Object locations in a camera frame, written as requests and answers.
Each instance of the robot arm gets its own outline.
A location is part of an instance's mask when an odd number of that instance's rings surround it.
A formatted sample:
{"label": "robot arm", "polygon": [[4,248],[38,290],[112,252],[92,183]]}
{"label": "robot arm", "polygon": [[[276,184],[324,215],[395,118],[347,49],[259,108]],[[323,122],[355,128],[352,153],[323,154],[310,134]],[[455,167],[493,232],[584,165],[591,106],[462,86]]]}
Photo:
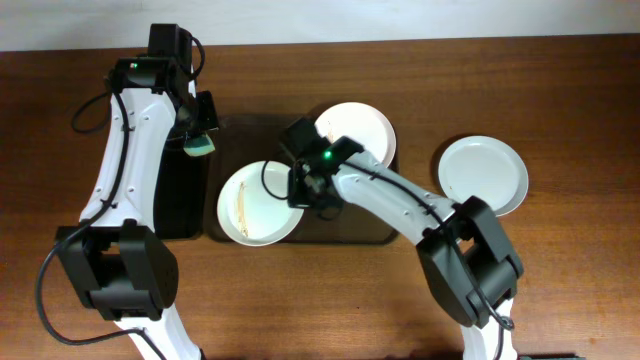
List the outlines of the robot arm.
{"label": "robot arm", "polygon": [[[498,325],[512,328],[508,314],[524,269],[482,200],[458,204],[421,189],[349,138],[330,144],[305,119],[283,133],[281,144],[294,161],[289,206],[321,211],[344,200],[378,216],[416,246],[432,295],[462,326],[465,359],[492,359],[496,349],[515,359],[510,333],[505,338]],[[458,243],[471,238],[462,254]]]}
{"label": "robot arm", "polygon": [[[194,156],[202,140],[206,148],[205,131],[217,127],[211,94],[195,92],[199,70],[191,71],[192,40],[197,43],[177,25],[154,24],[148,53],[118,60],[107,78],[112,118],[100,175],[80,225],[61,227],[56,235],[58,244],[68,243],[57,253],[82,304],[124,330],[136,329],[129,336],[145,359],[158,359],[159,354],[168,359],[201,358],[174,305],[177,261],[156,235],[154,221],[163,166],[190,170],[183,164],[188,162],[185,152]],[[179,148],[168,148],[168,139],[178,139]],[[168,152],[175,151],[183,156],[180,164],[169,160],[173,155]],[[196,175],[174,171],[171,176]],[[183,195],[188,189],[173,192]],[[113,245],[119,253],[105,253]],[[43,322],[47,327],[46,317]]]}

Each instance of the black tray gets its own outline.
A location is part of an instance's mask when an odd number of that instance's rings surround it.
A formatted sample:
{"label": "black tray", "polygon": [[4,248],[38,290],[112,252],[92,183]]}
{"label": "black tray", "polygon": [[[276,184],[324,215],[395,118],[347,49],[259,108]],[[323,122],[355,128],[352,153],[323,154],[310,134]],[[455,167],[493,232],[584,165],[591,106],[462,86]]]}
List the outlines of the black tray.
{"label": "black tray", "polygon": [[[216,151],[209,159],[204,232],[218,242],[234,242],[218,223],[218,196],[226,181],[243,166],[262,160],[290,165],[278,145],[280,133],[299,115],[234,115],[219,119],[220,130],[213,133]],[[389,166],[397,171],[394,158]],[[305,210],[298,226],[278,243],[384,245],[397,232],[362,208],[345,203],[342,213],[328,222],[312,210]]]}

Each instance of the brown wood surface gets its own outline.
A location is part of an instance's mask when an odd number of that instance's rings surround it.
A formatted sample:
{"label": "brown wood surface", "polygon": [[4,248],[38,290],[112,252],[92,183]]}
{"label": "brown wood surface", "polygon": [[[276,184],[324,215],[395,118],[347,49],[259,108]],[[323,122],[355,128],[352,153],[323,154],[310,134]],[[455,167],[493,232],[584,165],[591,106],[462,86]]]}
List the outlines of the brown wood surface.
{"label": "brown wood surface", "polygon": [[[640,36],[208,47],[199,87],[221,115],[304,113],[343,101],[380,109],[401,173],[436,191],[434,154],[485,134],[524,159],[530,190],[501,218],[525,264],[513,317],[522,354],[640,356]],[[106,132],[73,112],[139,49],[0,54],[0,358],[137,359],[128,339],[72,348],[42,328],[36,271],[58,225],[94,185]],[[104,106],[89,112],[101,119]],[[406,239],[384,247],[254,249],[169,244],[177,306],[209,358],[354,358],[459,352],[460,331]],[[82,308],[58,261],[45,302],[70,337],[115,329]]]}

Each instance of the white plate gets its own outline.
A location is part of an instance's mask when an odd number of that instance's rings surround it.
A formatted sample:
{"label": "white plate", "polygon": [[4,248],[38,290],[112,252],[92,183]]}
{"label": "white plate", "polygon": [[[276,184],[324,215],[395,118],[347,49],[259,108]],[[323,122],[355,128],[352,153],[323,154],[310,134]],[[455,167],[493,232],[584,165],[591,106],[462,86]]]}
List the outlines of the white plate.
{"label": "white plate", "polygon": [[[234,241],[248,246],[264,246],[287,236],[300,222],[302,209],[292,209],[284,200],[269,195],[260,178],[264,161],[249,164],[233,174],[218,198],[218,221]],[[289,167],[270,161],[265,183],[277,196],[287,194]]]}
{"label": "white plate", "polygon": [[527,168],[509,145],[486,136],[460,139],[445,150],[438,179],[447,197],[464,202],[484,200],[496,215],[515,210],[529,188]]}
{"label": "white plate", "polygon": [[330,142],[348,136],[359,142],[386,167],[396,153],[396,134],[389,120],[376,108],[349,102],[332,106],[316,120],[320,136]]}

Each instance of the green sponge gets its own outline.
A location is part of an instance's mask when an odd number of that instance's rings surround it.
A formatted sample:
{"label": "green sponge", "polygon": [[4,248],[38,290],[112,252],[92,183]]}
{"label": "green sponge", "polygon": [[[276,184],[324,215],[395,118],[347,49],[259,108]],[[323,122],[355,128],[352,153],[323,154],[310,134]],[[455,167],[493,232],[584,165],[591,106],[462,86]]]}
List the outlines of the green sponge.
{"label": "green sponge", "polygon": [[184,152],[191,157],[198,157],[210,154],[216,150],[213,141],[207,134],[191,138],[184,143]]}

